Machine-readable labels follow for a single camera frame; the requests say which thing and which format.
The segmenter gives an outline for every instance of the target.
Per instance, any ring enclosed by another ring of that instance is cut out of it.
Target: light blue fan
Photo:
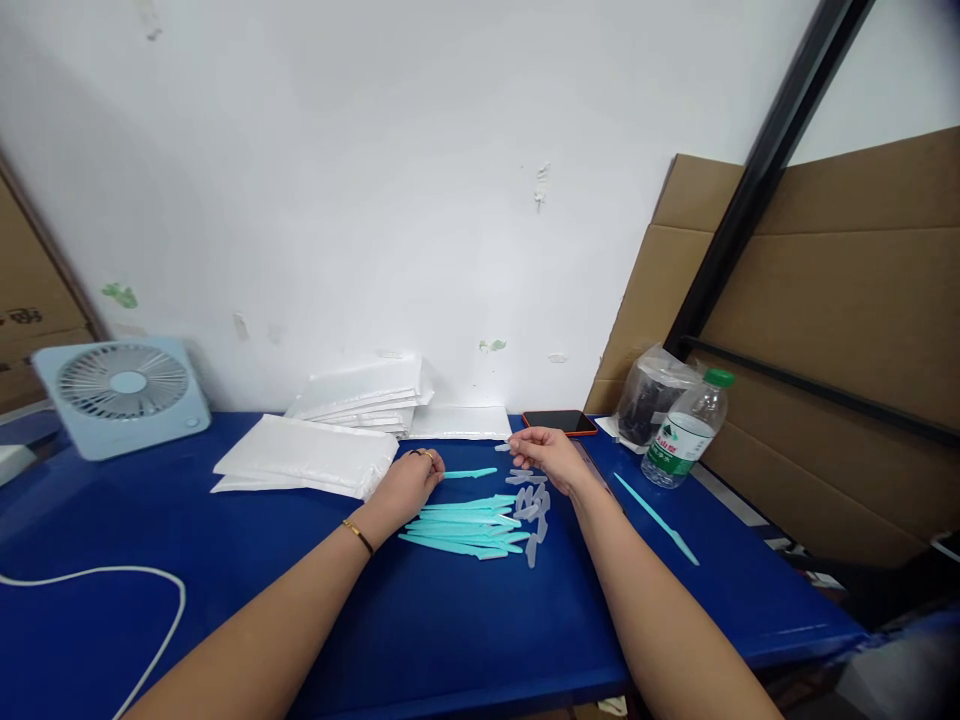
[[[179,340],[136,340],[44,348],[33,367],[77,452],[87,460],[192,435],[210,412]]]

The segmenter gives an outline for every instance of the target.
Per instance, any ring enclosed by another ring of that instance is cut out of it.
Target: blue table
[[[215,462],[259,415],[217,414],[207,432],[102,463],[73,448],[0,488],[0,572],[41,579],[103,565],[154,566],[187,586],[180,627],[147,685],[281,575],[357,502],[312,490],[211,495]],[[519,427],[519,418],[512,418]],[[770,551],[699,483],[661,490],[605,435],[583,439],[687,540],[691,565],[610,483],[631,522],[747,662],[837,652],[864,631]],[[401,451],[409,449],[404,443]],[[506,491],[493,443],[436,442],[450,470],[436,502]],[[537,567],[480,562],[388,541],[357,583],[292,718],[519,714],[619,694],[630,685],[570,502],[553,493]],[[159,646],[174,586],[101,574],[43,588],[0,586],[0,695],[9,717],[109,718]]]

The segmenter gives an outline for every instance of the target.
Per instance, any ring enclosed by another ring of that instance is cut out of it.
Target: green bottle cap
[[[734,377],[733,373],[728,373],[726,370],[711,368],[707,370],[707,374],[703,376],[703,381],[714,387],[730,387],[733,385]]]

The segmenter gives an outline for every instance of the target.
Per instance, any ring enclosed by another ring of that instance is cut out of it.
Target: wrist
[[[357,529],[363,533],[374,550],[379,550],[380,546],[387,541],[398,526],[396,523],[387,519],[383,513],[378,512],[376,507],[369,503],[365,504],[350,514],[350,522],[356,525]]]
[[[603,485],[597,482],[597,479],[589,473],[584,477],[578,478],[575,483],[570,483],[570,500],[577,512],[583,510],[592,510],[597,501],[603,501],[604,496],[608,495]]]

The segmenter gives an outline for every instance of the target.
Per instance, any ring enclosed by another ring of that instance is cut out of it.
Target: white cable
[[[160,644],[160,649],[157,650],[157,654],[153,656],[153,660],[151,660],[150,664],[147,665],[147,669],[144,671],[143,675],[140,676],[140,680],[137,682],[136,686],[132,691],[130,691],[127,699],[123,701],[123,705],[121,705],[120,709],[117,710],[117,714],[113,716],[113,720],[120,720],[120,717],[130,707],[130,704],[137,696],[137,693],[140,692],[140,688],[143,687],[143,684],[147,681],[150,673],[153,672],[153,668],[155,668],[157,663],[160,662],[163,652],[167,649],[167,645],[170,644],[170,638],[172,638],[173,633],[177,631],[177,625],[180,624],[180,618],[183,617],[183,609],[187,606],[187,588],[184,586],[183,580],[178,578],[176,575],[171,575],[170,573],[163,570],[158,570],[157,568],[148,568],[141,565],[111,565],[109,567],[81,570],[80,572],[70,573],[69,575],[61,575],[60,577],[50,578],[49,580],[14,580],[13,578],[8,578],[6,575],[0,574],[0,585],[10,585],[12,587],[39,587],[41,585],[53,585],[54,583],[63,582],[64,580],[73,580],[74,578],[83,577],[84,575],[93,575],[100,572],[142,572],[147,573],[148,575],[157,575],[172,582],[180,591],[180,606],[177,608],[177,615],[173,618],[173,624],[170,626],[170,630],[167,631],[167,636],[163,639],[163,642]]]

